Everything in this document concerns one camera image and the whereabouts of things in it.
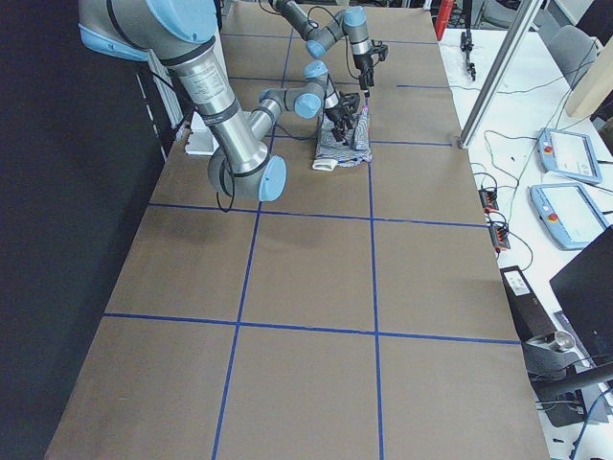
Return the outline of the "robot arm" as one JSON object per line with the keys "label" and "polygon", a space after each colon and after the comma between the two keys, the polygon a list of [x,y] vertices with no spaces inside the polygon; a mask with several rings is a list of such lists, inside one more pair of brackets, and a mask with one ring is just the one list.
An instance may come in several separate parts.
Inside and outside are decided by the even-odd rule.
{"label": "robot arm", "polygon": [[268,89],[259,106],[245,114],[214,47],[218,29],[212,1],[81,1],[79,29],[83,44],[108,56],[145,61],[150,53],[173,71],[187,90],[196,111],[218,143],[208,176],[219,194],[273,201],[284,190],[286,164],[269,152],[262,137],[284,112],[304,119],[324,115],[338,137],[351,126],[352,109],[342,105],[326,64],[320,60],[333,44],[368,35],[360,7],[335,14],[317,28],[293,1],[272,7],[304,37],[314,57],[299,88]]}
{"label": "robot arm", "polygon": [[322,57],[334,44],[345,40],[348,51],[352,51],[356,77],[364,95],[370,97],[375,86],[374,56],[381,62],[387,58],[388,46],[381,40],[370,38],[366,10],[362,6],[348,7],[335,13],[326,26],[320,26],[311,19],[296,1],[269,1],[270,7],[285,18],[306,42],[306,49],[317,59]]}

